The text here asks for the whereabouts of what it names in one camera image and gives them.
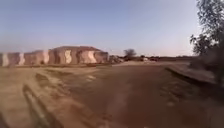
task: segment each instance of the stone wall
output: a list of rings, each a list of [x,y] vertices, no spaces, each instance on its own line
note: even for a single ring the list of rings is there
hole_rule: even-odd
[[[106,63],[108,53],[93,47],[59,47],[28,53],[1,53],[0,66]]]

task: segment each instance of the vegetation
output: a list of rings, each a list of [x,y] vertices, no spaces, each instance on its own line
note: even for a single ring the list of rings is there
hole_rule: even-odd
[[[202,32],[199,37],[191,36],[194,53],[199,56],[215,53],[212,72],[218,85],[224,76],[224,2],[222,0],[198,0],[198,17]]]
[[[134,49],[127,49],[127,50],[124,50],[124,54],[125,54],[124,59],[126,61],[128,61],[128,60],[133,60],[134,59],[134,57],[136,55],[136,52],[135,52]]]

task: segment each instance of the sky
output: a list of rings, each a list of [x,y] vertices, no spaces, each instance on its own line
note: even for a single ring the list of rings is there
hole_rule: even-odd
[[[192,55],[196,0],[0,0],[0,52],[93,46],[123,55]]]

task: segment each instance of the sandy terrain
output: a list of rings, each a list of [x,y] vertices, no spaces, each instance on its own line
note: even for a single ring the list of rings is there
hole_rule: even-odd
[[[166,65],[0,69],[0,126],[224,127],[222,102]]]

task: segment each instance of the dirt road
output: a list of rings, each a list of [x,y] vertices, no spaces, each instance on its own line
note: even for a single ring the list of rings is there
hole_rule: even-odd
[[[163,66],[112,67],[66,79],[72,94],[112,128],[210,125],[200,88],[176,78]]]
[[[32,85],[34,91],[37,90],[41,100],[45,100],[47,95],[39,94],[42,90],[38,88],[49,90],[48,87],[57,85],[63,86],[63,89],[69,92],[75,107],[71,107],[65,96],[55,96],[55,93],[47,91],[48,94],[54,95],[53,100],[56,101],[52,101],[51,106],[46,109],[59,114],[59,118],[56,116],[55,120],[67,121],[70,126],[75,123],[79,125],[74,126],[80,128],[98,126],[95,121],[99,118],[103,120],[104,128],[222,128],[224,124],[219,113],[224,112],[223,104],[204,93],[201,87],[177,78],[165,70],[165,66],[147,64],[96,68],[40,68],[32,69],[32,72],[30,69],[4,70],[3,74],[0,73],[0,80],[8,86],[0,86],[0,95],[6,97],[1,97],[1,111],[6,119],[5,123],[11,128],[16,127],[16,124],[10,124],[10,121],[21,123],[32,119],[28,115],[29,112],[25,111],[29,106],[24,105],[23,96],[20,94],[22,86],[15,88],[12,84],[17,82],[17,85],[22,85],[29,77],[30,86]],[[23,75],[18,79],[9,77],[11,73],[17,73],[19,76],[21,72]],[[20,115],[24,115],[24,118],[17,119]]]

